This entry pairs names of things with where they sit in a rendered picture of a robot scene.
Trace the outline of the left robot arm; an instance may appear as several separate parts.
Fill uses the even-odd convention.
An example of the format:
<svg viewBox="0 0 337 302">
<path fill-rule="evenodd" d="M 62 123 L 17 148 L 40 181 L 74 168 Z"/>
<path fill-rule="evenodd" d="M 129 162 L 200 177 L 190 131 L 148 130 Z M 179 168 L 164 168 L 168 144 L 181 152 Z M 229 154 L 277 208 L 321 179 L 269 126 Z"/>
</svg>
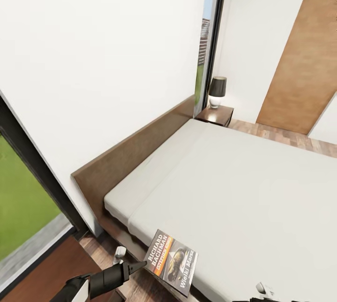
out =
<svg viewBox="0 0 337 302">
<path fill-rule="evenodd" d="M 49 302 L 86 302 L 105 294 L 123 283 L 129 281 L 129 276 L 135 271 L 147 265 L 147 261 L 130 264 L 122 260 L 125 256 L 125 248 L 116 249 L 112 267 L 94 274 L 89 272 L 73 277 L 66 281 L 66 285 Z"/>
</svg>

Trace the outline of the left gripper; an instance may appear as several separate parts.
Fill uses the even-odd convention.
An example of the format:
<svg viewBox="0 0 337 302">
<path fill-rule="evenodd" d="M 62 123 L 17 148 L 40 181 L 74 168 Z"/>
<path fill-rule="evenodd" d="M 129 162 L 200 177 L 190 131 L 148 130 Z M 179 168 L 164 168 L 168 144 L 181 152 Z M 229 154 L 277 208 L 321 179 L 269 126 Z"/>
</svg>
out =
<svg viewBox="0 0 337 302">
<path fill-rule="evenodd" d="M 103 270 L 103 293 L 107 293 L 129 281 L 129 276 L 147 265 L 147 261 L 130 264 L 127 261 Z"/>
</svg>

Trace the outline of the hardback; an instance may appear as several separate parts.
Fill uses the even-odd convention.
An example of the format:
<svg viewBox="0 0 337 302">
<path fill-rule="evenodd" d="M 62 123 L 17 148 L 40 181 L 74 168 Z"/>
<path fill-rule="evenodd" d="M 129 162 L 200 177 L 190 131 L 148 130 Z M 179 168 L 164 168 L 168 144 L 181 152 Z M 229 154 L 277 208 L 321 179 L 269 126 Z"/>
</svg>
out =
<svg viewBox="0 0 337 302">
<path fill-rule="evenodd" d="M 143 261 L 145 269 L 187 298 L 197 259 L 198 253 L 158 229 Z"/>
</svg>

